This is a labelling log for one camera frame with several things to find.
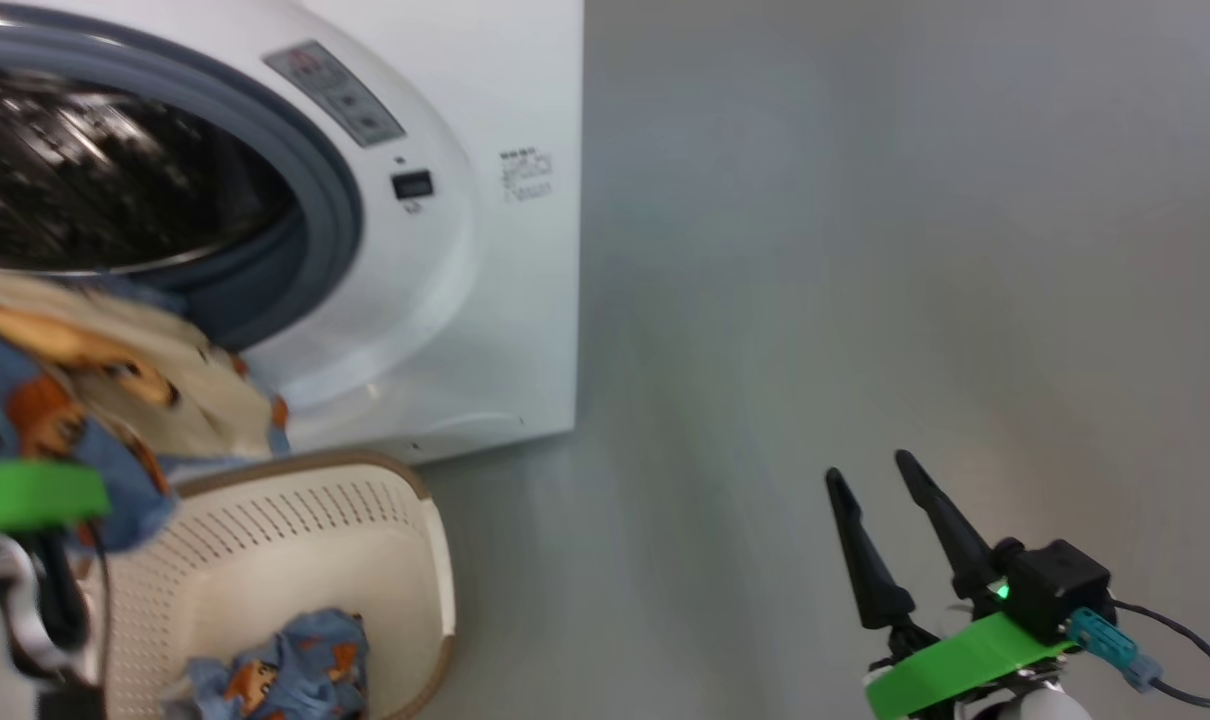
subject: basket holes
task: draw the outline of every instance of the basket holes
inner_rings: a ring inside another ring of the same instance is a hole
[[[259,531],[259,532],[263,532],[263,541],[266,541],[266,542],[272,542],[272,537],[267,535],[267,530],[263,529],[263,524],[261,524],[261,523],[259,523],[259,520],[258,520],[257,518],[254,518],[254,515],[250,515],[250,514],[249,514],[249,511],[248,511],[248,509],[244,509],[244,506],[243,506],[243,505],[238,505],[238,506],[236,506],[236,509],[240,509],[240,513],[241,513],[242,515],[244,515],[244,518],[246,518],[247,520],[249,520],[249,522],[250,522],[250,524],[253,524],[253,525],[254,525],[254,528],[258,528],[258,531]]]
[[[202,564],[206,564],[208,560],[206,560],[206,557],[202,555],[201,548],[197,547],[197,546],[194,546],[192,541],[189,541],[189,538],[185,538],[185,537],[180,536],[180,534],[177,532],[178,528],[184,528],[184,525],[182,525],[182,524],[180,525],[169,525],[169,532],[167,532],[166,536],[175,538],[175,541],[179,541],[180,543],[183,543],[184,547],[186,547],[189,551],[191,551],[194,553],[194,555],[197,557],[197,560],[202,561]]]
[[[391,509],[391,519],[393,519],[393,522],[398,522],[401,519],[401,512],[396,511],[396,501],[391,497],[391,488],[387,486],[387,483],[382,484],[382,495],[387,499],[387,507]]]
[[[382,499],[378,496],[376,489],[373,489],[373,483],[365,480],[365,486],[369,488],[369,495],[373,496],[373,502],[378,506],[378,513],[382,515],[382,519],[387,519],[387,509],[382,506]]]
[[[321,506],[321,509],[325,511],[325,519],[330,522],[330,528],[339,528],[339,524],[334,522],[334,515],[330,515],[329,507],[325,507],[325,503],[321,502],[321,496],[316,495],[316,489],[310,488],[307,493],[311,493],[312,500]]]
[[[284,514],[284,512],[281,512],[281,508],[276,507],[276,502],[272,502],[271,497],[263,499],[263,502],[266,502],[267,507],[271,507],[271,509],[275,511],[277,515],[280,515],[281,520],[286,520],[286,528],[289,528],[289,532],[293,534],[293,536],[298,535],[298,530],[294,529],[294,523],[290,523],[289,515]]]
[[[277,496],[277,497],[281,497],[281,502],[284,502],[286,507],[289,507],[289,512],[293,512],[294,517],[298,518],[298,523],[300,525],[302,525],[302,531],[304,532],[312,532],[312,528],[309,526],[307,518],[304,518],[302,512],[299,512],[298,508],[294,507],[294,503],[290,502],[289,499],[286,497],[284,495],[281,495],[281,496]],[[321,524],[317,523],[316,525],[317,525],[317,529],[319,529]]]
[[[348,495],[345,486],[339,486],[339,495],[342,496],[342,500],[348,501],[348,507],[352,509],[352,518],[355,518],[357,524],[359,525],[364,523],[364,520],[361,519],[361,511],[357,509],[357,503],[352,502],[352,496]]]
[[[157,538],[156,538],[156,545],[159,545],[159,546],[163,547],[163,548],[165,548],[165,551],[166,551],[166,552],[169,552],[169,554],[171,554],[171,555],[173,555],[173,557],[175,557],[175,559],[179,559],[179,560],[182,560],[182,561],[185,561],[185,564],[188,565],[188,568],[191,568],[192,570],[197,569],[197,565],[195,565],[195,561],[192,561],[192,560],[189,560],[189,559],[188,559],[188,555],[184,555],[184,554],[183,554],[183,553],[180,553],[179,551],[174,551],[174,546],[171,546],[169,543],[165,542],[165,541],[166,541],[166,540],[167,540],[167,538],[168,538],[169,536],[171,536],[171,534],[169,534],[169,532],[166,532],[166,534],[163,534],[163,536],[161,536],[161,537],[157,537]],[[167,560],[165,559],[165,555],[157,555],[157,557],[160,557],[161,561],[167,561]],[[169,565],[169,568],[173,568],[174,570],[179,570],[179,571],[182,571],[182,574],[186,575],[186,574],[185,574],[185,571],[180,570],[180,569],[179,569],[179,568],[177,568],[177,565],[174,565],[174,564],[171,564],[171,565]]]
[[[346,512],[342,511],[342,506],[339,505],[339,501],[334,500],[334,493],[330,493],[330,488],[321,488],[321,489],[323,489],[323,491],[325,491],[325,497],[329,497],[330,502],[333,502],[334,507],[336,507],[336,509],[339,511],[339,518],[342,519],[342,524],[344,525],[352,524],[352,523],[348,523],[348,514],[346,514]]]
[[[211,512],[211,514],[208,514],[207,518],[209,519],[211,523],[217,524],[219,528],[221,528],[221,531],[225,532],[227,535],[227,537],[232,538],[234,542],[240,546],[241,551],[244,551],[244,543],[240,542],[240,536],[235,532],[235,530],[232,530],[231,528],[227,528],[227,524],[224,523],[223,520],[218,519],[218,515],[213,514],[213,512]],[[231,552],[230,547],[227,547],[227,552],[229,553]]]
[[[378,523],[378,518],[373,515],[373,509],[371,507],[369,507],[369,497],[364,496],[364,493],[361,490],[361,486],[358,486],[358,484],[352,485],[352,493],[355,494],[355,496],[361,499],[361,506],[364,507],[365,514],[369,515],[369,522]]]
[[[190,525],[188,525],[186,522],[177,523],[175,524],[175,529],[184,530],[184,532],[188,532],[189,536],[192,536],[194,541],[197,541],[198,543],[202,543],[203,546],[206,546],[206,549],[209,552],[209,555],[221,557],[221,555],[218,555],[218,549],[215,548],[215,546],[209,545],[209,541],[207,541],[207,538],[204,538],[203,534],[195,532],[195,530],[192,530],[192,528]],[[195,553],[197,553],[198,559],[201,559],[202,561],[206,561],[204,557],[201,555],[201,548],[200,547],[192,545],[192,551],[195,551]]]
[[[234,524],[237,528],[240,528],[241,532],[244,532],[244,536],[249,538],[249,542],[252,542],[254,545],[258,545],[258,538],[254,537],[254,534],[249,532],[249,528],[246,528],[244,523],[241,523],[241,520],[236,519],[236,515],[231,514],[230,509],[226,509],[226,507],[224,507],[224,509],[221,509],[221,513],[224,515],[226,515],[229,520],[234,522]],[[240,542],[240,536],[235,536],[235,537],[236,537],[236,542]]]
[[[316,515],[316,509],[309,505],[307,500],[304,500],[302,493],[294,491],[294,499],[298,500],[299,505],[307,511],[309,515],[312,515],[312,522],[316,523],[316,529],[321,530],[321,519]]]
[[[276,537],[280,537],[280,538],[284,538],[286,537],[286,534],[281,531],[281,528],[280,528],[280,525],[276,524],[276,520],[272,520],[272,517],[269,515],[267,512],[263,511],[263,507],[258,506],[258,501],[257,500],[250,500],[249,501],[249,506],[253,507],[253,509],[257,509],[258,514],[263,515],[263,519],[267,520],[267,524],[270,524],[271,528],[273,530],[276,530]]]
[[[149,598],[155,597],[156,593],[171,593],[171,594],[174,594],[174,592],[169,587],[169,583],[163,582],[165,578],[160,578],[160,580],[161,580],[161,582],[148,582],[148,580],[138,580],[138,584],[139,584],[140,588],[145,589],[149,593],[148,594]],[[120,589],[120,593],[122,594],[122,597],[139,597],[139,593],[137,591],[133,591],[133,589],[125,589],[125,588],[122,588],[122,589]]]
[[[214,515],[209,515],[209,519],[217,522],[217,518]],[[225,538],[221,538],[221,535],[218,534],[215,529],[209,528],[209,525],[201,518],[192,518],[192,522],[197,525],[201,525],[201,529],[204,530],[204,534],[202,534],[201,537],[215,538],[218,543],[221,545],[221,551],[226,552],[227,555],[231,555],[231,546],[227,545],[227,541],[225,541]]]

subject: laundry basket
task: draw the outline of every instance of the laundry basket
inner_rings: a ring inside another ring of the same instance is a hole
[[[329,453],[179,495],[169,526],[108,566],[108,720],[156,720],[189,657],[231,659],[322,607],[362,615],[371,720],[426,705],[454,644],[454,580],[440,514],[411,470]]]

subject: washing machine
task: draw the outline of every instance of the washing machine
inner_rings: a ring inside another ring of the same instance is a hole
[[[0,267],[184,301],[295,450],[574,425],[581,0],[0,4]]]

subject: green mount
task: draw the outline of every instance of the green mount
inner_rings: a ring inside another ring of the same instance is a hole
[[[876,720],[906,718],[1070,647],[1072,643],[1043,646],[997,612],[898,662],[868,685],[868,702]]]
[[[67,462],[0,461],[0,532],[56,528],[110,509],[97,471]]]

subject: gray floor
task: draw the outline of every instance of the gray floor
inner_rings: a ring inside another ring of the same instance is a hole
[[[870,718],[820,479],[938,628],[897,447],[1210,635],[1209,0],[587,15],[581,424],[426,470],[460,646],[425,716]],[[1199,716],[1073,666],[1095,718]]]

